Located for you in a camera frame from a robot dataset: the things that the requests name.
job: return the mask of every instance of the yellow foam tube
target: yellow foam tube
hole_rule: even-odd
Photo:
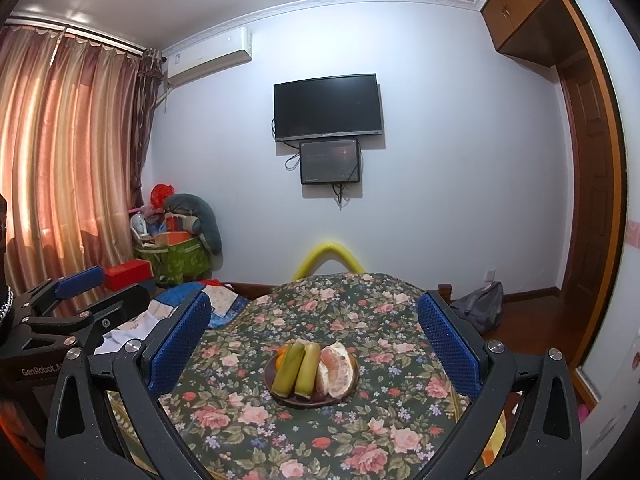
[[[313,264],[325,253],[335,253],[340,256],[351,272],[364,272],[362,266],[345,246],[340,245],[337,242],[324,242],[311,249],[311,252],[306,256],[305,261],[302,262],[296,273],[293,275],[293,281],[295,282],[300,278],[306,278],[311,272]]]

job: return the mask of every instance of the blue gripper pad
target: blue gripper pad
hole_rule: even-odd
[[[159,397],[174,389],[210,319],[211,302],[201,292],[149,360],[149,393]]]
[[[56,298],[70,300],[96,286],[102,285],[104,271],[101,267],[91,267],[73,276],[60,280],[56,286]]]
[[[478,361],[429,294],[420,297],[417,311],[418,323],[456,391],[475,399],[482,387]]]

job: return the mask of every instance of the plate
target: plate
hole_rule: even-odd
[[[304,397],[299,397],[295,393],[291,393],[289,397],[279,397],[273,393],[271,389],[271,385],[273,384],[273,380],[276,377],[276,359],[277,355],[273,356],[271,360],[267,363],[264,368],[264,384],[266,384],[269,393],[273,396],[273,398],[286,406],[290,406],[291,408],[297,408],[299,410],[303,410],[305,408],[321,408],[322,406],[329,406],[330,404],[335,404],[336,402],[344,402],[344,399],[349,397],[356,389],[356,385],[358,384],[358,362],[355,357],[349,355],[351,358],[351,364],[353,365],[353,381],[351,382],[351,386],[347,392],[342,396],[341,399],[334,399],[330,395],[322,396],[318,393],[314,393],[311,399],[305,399]]]

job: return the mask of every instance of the bolt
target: bolt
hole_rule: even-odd
[[[80,352],[81,350],[75,346],[66,353],[66,358],[71,360],[76,359],[80,355]]]
[[[557,348],[550,348],[549,357],[551,357],[554,361],[559,361],[560,359],[562,359],[562,352]]]
[[[126,343],[124,343],[125,351],[129,352],[130,354],[133,354],[140,350],[141,346],[142,342],[139,339],[129,339]]]
[[[504,352],[504,343],[500,341],[496,341],[495,339],[491,339],[487,344],[488,349],[494,354],[501,354]]]

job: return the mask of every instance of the green sugarcane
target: green sugarcane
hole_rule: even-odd
[[[295,393],[305,399],[310,399],[316,383],[316,372],[320,362],[320,345],[308,343],[305,345],[305,357],[302,359],[298,378],[296,380]]]
[[[284,355],[284,362],[280,370],[276,372],[271,389],[279,397],[289,397],[293,385],[296,382],[302,358],[305,355],[305,346],[302,343],[293,343]]]

